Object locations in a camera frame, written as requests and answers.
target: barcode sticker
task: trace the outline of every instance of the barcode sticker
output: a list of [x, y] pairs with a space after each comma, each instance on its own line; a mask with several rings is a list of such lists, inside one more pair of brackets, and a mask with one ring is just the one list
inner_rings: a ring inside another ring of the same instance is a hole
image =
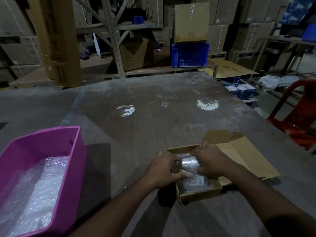
[[201, 175], [197, 175], [197, 185], [204, 186], [204, 177]]

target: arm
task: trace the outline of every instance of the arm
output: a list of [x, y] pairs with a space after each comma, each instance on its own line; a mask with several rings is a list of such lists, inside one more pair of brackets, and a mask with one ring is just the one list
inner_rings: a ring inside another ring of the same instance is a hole
[[144, 176], [116, 196], [108, 205], [78, 228], [71, 237], [121, 236], [142, 201], [153, 190], [188, 177], [187, 173], [171, 173], [171, 164], [180, 161], [171, 153], [159, 152]]
[[245, 167], [232, 161], [217, 145], [203, 142], [193, 153], [201, 174], [230, 179], [247, 199], [272, 236], [316, 236], [316, 220], [267, 186]]

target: pink plastic bin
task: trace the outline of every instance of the pink plastic bin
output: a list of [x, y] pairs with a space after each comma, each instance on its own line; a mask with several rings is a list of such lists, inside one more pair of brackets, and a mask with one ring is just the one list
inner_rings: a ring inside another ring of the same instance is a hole
[[[54, 127], [13, 140], [0, 156], [0, 191], [21, 170], [36, 165], [42, 158], [67, 156], [69, 161], [49, 225], [20, 236], [60, 236], [76, 221], [87, 151], [79, 126]], [[0, 200], [0, 207], [12, 190]]]

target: chair seat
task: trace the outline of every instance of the chair seat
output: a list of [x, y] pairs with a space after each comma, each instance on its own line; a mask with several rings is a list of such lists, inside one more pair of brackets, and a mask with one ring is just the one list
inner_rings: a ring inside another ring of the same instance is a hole
[[267, 118], [271, 124], [277, 127], [280, 131], [284, 132], [288, 135], [295, 143], [300, 145], [306, 150], [309, 150], [314, 143], [316, 142], [316, 138], [311, 135], [306, 134], [306, 131], [292, 125], [291, 123], [285, 121], [279, 121], [277, 119], [269, 119]]

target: person's left hand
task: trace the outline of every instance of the person's left hand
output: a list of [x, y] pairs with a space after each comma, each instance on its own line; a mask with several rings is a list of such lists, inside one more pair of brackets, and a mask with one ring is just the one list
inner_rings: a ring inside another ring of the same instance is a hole
[[146, 178], [155, 189], [165, 187], [177, 180], [188, 178], [190, 174], [186, 172], [177, 174], [171, 173], [171, 165], [175, 161], [181, 161], [181, 159], [170, 152], [163, 154], [159, 151], [147, 167], [144, 178]]

